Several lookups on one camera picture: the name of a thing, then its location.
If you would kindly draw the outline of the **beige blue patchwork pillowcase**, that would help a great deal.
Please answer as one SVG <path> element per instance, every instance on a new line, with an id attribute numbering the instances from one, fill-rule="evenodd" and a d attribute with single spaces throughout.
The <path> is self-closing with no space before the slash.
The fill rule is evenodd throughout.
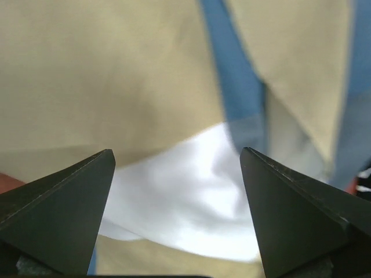
<path id="1" fill-rule="evenodd" d="M 126 167 L 221 123 L 240 168 L 252 148 L 356 196 L 370 2 L 1 2 L 1 194 L 105 149 Z M 231 261 L 99 231 L 87 275 L 267 277 L 260 251 Z"/>

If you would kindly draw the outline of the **white pillow yellow edge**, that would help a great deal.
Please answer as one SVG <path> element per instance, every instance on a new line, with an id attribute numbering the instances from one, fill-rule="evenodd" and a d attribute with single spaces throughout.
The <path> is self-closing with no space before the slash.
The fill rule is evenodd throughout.
<path id="1" fill-rule="evenodd" d="M 117 168 L 99 232 L 206 257 L 254 261 L 259 248 L 227 125 Z"/>

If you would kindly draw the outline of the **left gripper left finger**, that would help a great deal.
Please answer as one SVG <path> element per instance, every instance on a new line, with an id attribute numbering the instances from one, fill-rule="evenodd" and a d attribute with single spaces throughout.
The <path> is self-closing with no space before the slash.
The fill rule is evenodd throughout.
<path id="1" fill-rule="evenodd" d="M 1 194 L 1 274 L 30 259 L 50 274 L 87 275 L 115 170 L 105 149 Z"/>

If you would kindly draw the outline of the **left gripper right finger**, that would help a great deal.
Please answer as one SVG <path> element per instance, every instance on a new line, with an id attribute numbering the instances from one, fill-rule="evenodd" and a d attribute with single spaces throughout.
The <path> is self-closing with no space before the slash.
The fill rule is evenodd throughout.
<path id="1" fill-rule="evenodd" d="M 240 163 L 267 277 L 370 276 L 370 201 L 252 148 Z"/>

